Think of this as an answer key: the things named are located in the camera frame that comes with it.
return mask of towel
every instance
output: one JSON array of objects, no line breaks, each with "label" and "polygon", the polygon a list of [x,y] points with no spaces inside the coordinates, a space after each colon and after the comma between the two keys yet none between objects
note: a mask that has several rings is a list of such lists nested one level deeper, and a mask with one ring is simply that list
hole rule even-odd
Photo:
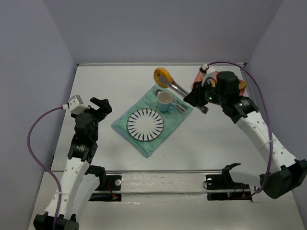
[{"label": "towel", "polygon": [[[119,132],[125,139],[127,139],[137,150],[145,157],[150,157],[152,153],[179,127],[179,125],[187,118],[192,112],[192,108],[187,106],[182,100],[176,97],[173,93],[173,100],[186,109],[184,114],[178,112],[177,109],[161,113],[157,108],[157,96],[155,91],[161,89],[171,93],[169,90],[161,88],[157,84],[154,85],[135,105],[133,105],[127,112],[125,112],[119,119],[111,125],[117,132]],[[129,116],[136,110],[142,108],[152,108],[159,112],[164,120],[164,128],[162,133],[155,139],[150,141],[140,141],[134,139],[127,131],[127,120]]]}]

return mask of mug handle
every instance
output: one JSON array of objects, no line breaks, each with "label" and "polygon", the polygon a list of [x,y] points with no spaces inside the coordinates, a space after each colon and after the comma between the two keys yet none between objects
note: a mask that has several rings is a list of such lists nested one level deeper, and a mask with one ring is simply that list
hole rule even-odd
[{"label": "mug handle", "polygon": [[176,105],[175,103],[171,102],[171,106],[172,106],[173,108],[169,108],[169,111],[172,111],[172,110],[174,110],[174,109],[177,109],[177,105]]}]

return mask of yellow ring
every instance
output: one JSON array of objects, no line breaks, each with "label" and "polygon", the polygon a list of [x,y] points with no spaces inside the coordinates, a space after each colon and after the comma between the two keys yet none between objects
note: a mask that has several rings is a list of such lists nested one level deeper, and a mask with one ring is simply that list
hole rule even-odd
[{"label": "yellow ring", "polygon": [[169,74],[169,72],[165,69],[165,68],[156,68],[153,74],[153,78],[155,80],[155,82],[157,82],[158,85],[160,85],[162,88],[167,88],[166,85],[163,85],[161,82],[159,82],[159,76],[163,75],[165,76],[165,78],[172,83],[173,78],[172,76]]}]

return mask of plate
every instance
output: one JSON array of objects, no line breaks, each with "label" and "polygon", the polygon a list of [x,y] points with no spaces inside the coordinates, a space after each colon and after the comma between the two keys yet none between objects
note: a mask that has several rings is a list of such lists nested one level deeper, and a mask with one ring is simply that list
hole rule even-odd
[{"label": "plate", "polygon": [[127,121],[127,130],[130,135],[142,141],[157,138],[161,134],[163,127],[164,121],[161,114],[150,108],[134,111]]}]

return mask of light blue mug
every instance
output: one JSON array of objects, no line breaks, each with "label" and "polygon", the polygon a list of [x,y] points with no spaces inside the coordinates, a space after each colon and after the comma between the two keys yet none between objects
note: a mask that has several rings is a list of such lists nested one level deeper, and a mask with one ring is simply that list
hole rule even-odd
[{"label": "light blue mug", "polygon": [[161,112],[167,112],[176,109],[176,104],[173,103],[173,96],[169,92],[160,92],[157,96],[158,108]]}]

